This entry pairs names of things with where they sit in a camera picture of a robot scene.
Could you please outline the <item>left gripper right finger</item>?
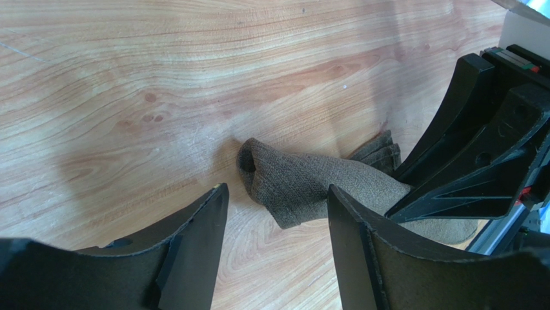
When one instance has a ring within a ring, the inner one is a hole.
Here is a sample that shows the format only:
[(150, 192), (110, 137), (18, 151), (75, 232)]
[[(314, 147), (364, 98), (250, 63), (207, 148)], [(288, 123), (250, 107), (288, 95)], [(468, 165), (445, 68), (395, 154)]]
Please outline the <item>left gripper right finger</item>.
[(455, 249), (328, 191), (332, 252), (344, 309), (548, 309), (549, 249), (499, 256)]

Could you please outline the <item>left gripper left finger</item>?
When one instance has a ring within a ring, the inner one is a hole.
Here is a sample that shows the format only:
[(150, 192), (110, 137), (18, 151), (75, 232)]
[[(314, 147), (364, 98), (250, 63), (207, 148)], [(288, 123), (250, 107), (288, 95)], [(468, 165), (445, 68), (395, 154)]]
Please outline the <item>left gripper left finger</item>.
[(1, 239), (2, 309), (209, 309), (227, 221), (220, 183), (105, 247)]

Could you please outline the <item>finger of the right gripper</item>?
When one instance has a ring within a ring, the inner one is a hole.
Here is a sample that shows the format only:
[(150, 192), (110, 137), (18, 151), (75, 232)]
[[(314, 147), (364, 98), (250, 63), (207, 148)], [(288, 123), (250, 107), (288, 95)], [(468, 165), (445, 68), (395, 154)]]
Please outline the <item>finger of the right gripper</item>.
[(496, 114), (449, 163), (386, 212), (398, 222), (428, 218), (501, 218), (526, 187), (547, 197), (549, 91), (534, 84), (511, 88)]
[(498, 134), (492, 101), (495, 67), (461, 57), (445, 97), (423, 136), (393, 172), (408, 185), (508, 185), (509, 131)]

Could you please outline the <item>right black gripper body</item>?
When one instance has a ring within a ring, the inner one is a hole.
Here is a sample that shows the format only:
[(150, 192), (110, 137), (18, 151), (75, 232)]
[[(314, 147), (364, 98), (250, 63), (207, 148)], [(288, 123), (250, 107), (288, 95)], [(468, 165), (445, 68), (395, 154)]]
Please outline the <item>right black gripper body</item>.
[(521, 181), (517, 203), (534, 209), (549, 202), (549, 61), (518, 45), (488, 48), (482, 57), (495, 67), (498, 134), (520, 133), (505, 159), (514, 169), (506, 176)]

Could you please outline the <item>brown cloth napkin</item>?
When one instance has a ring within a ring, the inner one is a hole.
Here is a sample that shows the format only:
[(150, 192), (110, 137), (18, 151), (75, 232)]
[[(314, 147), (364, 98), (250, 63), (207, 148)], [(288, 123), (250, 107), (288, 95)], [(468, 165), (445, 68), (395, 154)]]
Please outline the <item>brown cloth napkin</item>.
[(349, 158), (282, 152), (251, 138), (236, 160), (247, 194), (270, 212), (281, 229), (327, 218), (330, 185), (384, 215), (412, 190), (391, 176), (401, 162), (400, 147), (389, 130)]

